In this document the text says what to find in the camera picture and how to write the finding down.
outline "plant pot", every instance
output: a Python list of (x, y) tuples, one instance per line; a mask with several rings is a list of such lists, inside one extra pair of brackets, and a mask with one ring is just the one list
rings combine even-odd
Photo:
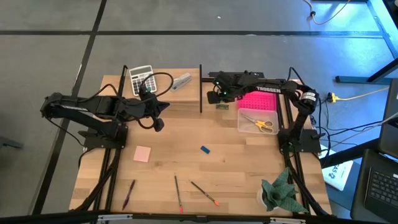
[(263, 196), (263, 190), (262, 190), (262, 187), (257, 191), (257, 202), (260, 204), (260, 205), (262, 205), (262, 206), (264, 206), (264, 208), (266, 208), (267, 209), (267, 205), (264, 203), (264, 201), (262, 200), (262, 196)]

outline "scissors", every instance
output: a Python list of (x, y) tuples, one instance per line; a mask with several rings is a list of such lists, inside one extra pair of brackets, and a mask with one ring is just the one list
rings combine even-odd
[(251, 117), (249, 117), (248, 115), (245, 114), (241, 114), (244, 118), (248, 119), (249, 121), (253, 122), (254, 125), (256, 125), (257, 127), (259, 127), (260, 131), (262, 132), (272, 132), (273, 129), (273, 124), (270, 121), (259, 121), (256, 119), (253, 119)]

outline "laptop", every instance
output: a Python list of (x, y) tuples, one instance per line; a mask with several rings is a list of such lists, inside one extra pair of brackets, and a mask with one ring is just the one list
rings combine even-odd
[[(393, 79), (387, 98), (384, 119), (398, 112), (398, 78)], [(366, 152), (363, 167), (368, 169), (364, 207), (384, 220), (398, 221), (398, 118), (382, 125), (379, 152)]]

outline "pink sticky note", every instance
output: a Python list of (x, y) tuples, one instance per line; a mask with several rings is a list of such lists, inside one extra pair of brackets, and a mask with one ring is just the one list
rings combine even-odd
[(136, 153), (134, 154), (134, 160), (140, 162), (148, 162), (150, 154), (150, 148), (144, 146), (137, 146)]

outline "blue eraser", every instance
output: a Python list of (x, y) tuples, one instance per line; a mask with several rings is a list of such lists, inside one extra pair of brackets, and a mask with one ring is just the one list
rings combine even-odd
[(201, 149), (203, 152), (207, 153), (207, 154), (210, 153), (210, 150), (209, 150), (208, 148), (206, 148), (205, 146), (202, 146), (200, 149)]

